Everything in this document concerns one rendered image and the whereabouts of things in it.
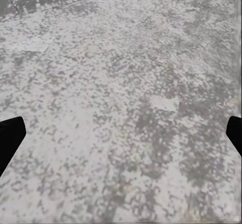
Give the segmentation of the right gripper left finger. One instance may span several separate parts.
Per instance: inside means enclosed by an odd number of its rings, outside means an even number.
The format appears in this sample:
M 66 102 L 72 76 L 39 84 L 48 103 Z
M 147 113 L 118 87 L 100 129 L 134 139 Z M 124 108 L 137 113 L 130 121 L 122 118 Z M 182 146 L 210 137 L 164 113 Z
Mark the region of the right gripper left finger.
M 23 117 L 0 122 L 0 176 L 26 136 Z

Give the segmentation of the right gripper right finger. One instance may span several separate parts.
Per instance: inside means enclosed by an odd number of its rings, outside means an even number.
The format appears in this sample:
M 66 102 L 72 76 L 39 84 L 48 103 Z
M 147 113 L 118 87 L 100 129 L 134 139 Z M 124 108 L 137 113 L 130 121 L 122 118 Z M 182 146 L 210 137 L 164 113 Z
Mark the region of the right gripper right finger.
M 226 135 L 242 157 L 242 118 L 235 116 L 229 118 Z

